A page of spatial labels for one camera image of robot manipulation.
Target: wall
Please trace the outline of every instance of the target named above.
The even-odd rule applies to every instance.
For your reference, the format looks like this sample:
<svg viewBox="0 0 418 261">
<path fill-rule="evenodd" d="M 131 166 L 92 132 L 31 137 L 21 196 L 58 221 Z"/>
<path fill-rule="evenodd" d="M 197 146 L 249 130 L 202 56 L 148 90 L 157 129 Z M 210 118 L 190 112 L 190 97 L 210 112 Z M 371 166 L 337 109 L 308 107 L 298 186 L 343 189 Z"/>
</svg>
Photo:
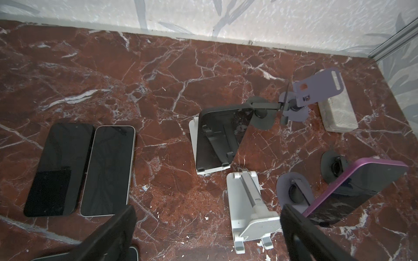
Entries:
<svg viewBox="0 0 418 261">
<path fill-rule="evenodd" d="M 0 18 L 365 56 L 417 0 L 0 0 Z"/>
<path fill-rule="evenodd" d="M 381 60 L 378 65 L 418 137 L 418 37 Z"/>
</svg>

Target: white rectangular block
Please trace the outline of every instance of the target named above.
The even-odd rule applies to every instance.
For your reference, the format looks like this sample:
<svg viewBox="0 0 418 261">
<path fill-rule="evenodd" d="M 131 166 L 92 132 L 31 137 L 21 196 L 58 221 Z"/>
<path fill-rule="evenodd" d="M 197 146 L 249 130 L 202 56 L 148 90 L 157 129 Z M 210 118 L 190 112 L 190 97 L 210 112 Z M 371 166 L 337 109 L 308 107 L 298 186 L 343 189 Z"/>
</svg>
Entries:
<svg viewBox="0 0 418 261">
<path fill-rule="evenodd" d="M 350 132 L 359 127 L 347 89 L 337 96 L 318 102 L 322 123 L 329 132 Z"/>
</svg>

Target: smartphone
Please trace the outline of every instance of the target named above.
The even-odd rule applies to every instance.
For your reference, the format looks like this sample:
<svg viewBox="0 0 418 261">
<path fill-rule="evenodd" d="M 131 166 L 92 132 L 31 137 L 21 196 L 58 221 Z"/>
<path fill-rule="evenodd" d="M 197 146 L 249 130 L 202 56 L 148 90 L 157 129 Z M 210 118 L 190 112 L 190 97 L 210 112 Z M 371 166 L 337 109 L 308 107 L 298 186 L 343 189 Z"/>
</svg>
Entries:
<svg viewBox="0 0 418 261">
<path fill-rule="evenodd" d="M 44 256 L 44 257 L 32 259 L 32 261 L 60 261 L 64 258 L 64 256 L 66 254 L 68 254 L 68 253 L 56 254 L 56 255 L 51 255 L 51 256 Z M 136 249 L 136 247 L 131 246 L 128 249 L 128 254 L 127 254 L 127 257 L 126 257 L 126 261 L 138 261 L 138 260 L 139 260 L 138 250 Z M 105 255 L 103 261 L 113 261 L 113 260 L 110 260 L 110 258 L 108 258 L 108 256 Z"/>
<path fill-rule="evenodd" d="M 23 209 L 25 216 L 69 215 L 74 211 L 87 170 L 93 131 L 90 124 L 52 125 Z"/>
<path fill-rule="evenodd" d="M 402 161 L 362 158 L 348 167 L 303 213 L 329 226 L 348 216 L 408 170 Z"/>
<path fill-rule="evenodd" d="M 114 215 L 128 203 L 135 146 L 132 126 L 100 126 L 94 134 L 80 213 Z"/>
</svg>

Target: red marble floor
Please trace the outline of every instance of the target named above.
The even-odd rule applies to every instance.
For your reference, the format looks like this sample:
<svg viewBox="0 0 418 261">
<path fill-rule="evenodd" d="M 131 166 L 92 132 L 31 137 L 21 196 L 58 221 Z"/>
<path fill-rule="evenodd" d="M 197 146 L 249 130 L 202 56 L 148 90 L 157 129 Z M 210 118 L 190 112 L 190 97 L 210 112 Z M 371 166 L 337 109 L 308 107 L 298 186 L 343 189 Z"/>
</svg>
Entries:
<svg viewBox="0 0 418 261">
<path fill-rule="evenodd" d="M 359 129 L 324 130 L 319 109 L 304 123 L 249 127 L 233 166 L 196 175 L 188 122 L 202 109 L 250 96 L 277 101 L 285 82 L 323 68 L 342 72 Z M 262 197 L 280 212 L 275 183 L 304 174 L 319 196 L 330 148 L 350 161 L 402 160 L 408 174 L 334 228 L 322 229 L 358 260 L 418 260 L 418 141 L 377 66 L 349 58 L 255 46 L 0 21 L 0 260 L 30 260 L 71 249 L 107 220 L 27 218 L 23 207 L 55 122 L 133 125 L 138 133 L 130 199 L 141 260 L 288 260 L 248 242 L 233 251 L 226 175 L 255 170 Z"/>
</svg>

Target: white phone stand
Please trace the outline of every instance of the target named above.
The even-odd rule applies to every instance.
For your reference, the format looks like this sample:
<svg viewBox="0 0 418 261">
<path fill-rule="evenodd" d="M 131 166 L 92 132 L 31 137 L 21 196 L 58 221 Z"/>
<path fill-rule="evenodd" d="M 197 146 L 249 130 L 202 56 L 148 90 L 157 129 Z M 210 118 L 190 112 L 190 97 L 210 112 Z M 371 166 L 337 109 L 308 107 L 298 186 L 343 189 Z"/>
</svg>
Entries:
<svg viewBox="0 0 418 261">
<path fill-rule="evenodd" d="M 189 131 L 190 131 L 190 138 L 191 138 L 191 147 L 193 148 L 193 155 L 194 155 L 194 167 L 196 168 L 196 151 L 197 151 L 197 129 L 199 126 L 199 117 L 194 117 L 193 120 L 189 122 Z M 204 171 L 198 171 L 196 169 L 196 173 L 198 175 L 205 175 L 214 173 L 217 171 L 223 171 L 229 169 L 231 165 L 224 166 L 224 167 L 216 167 L 213 169 L 208 169 Z"/>
<path fill-rule="evenodd" d="M 235 252 L 244 254 L 244 241 L 259 239 L 265 249 L 272 249 L 270 235 L 282 225 L 277 212 L 269 211 L 261 198 L 257 173 L 229 173 L 227 190 Z"/>
</svg>

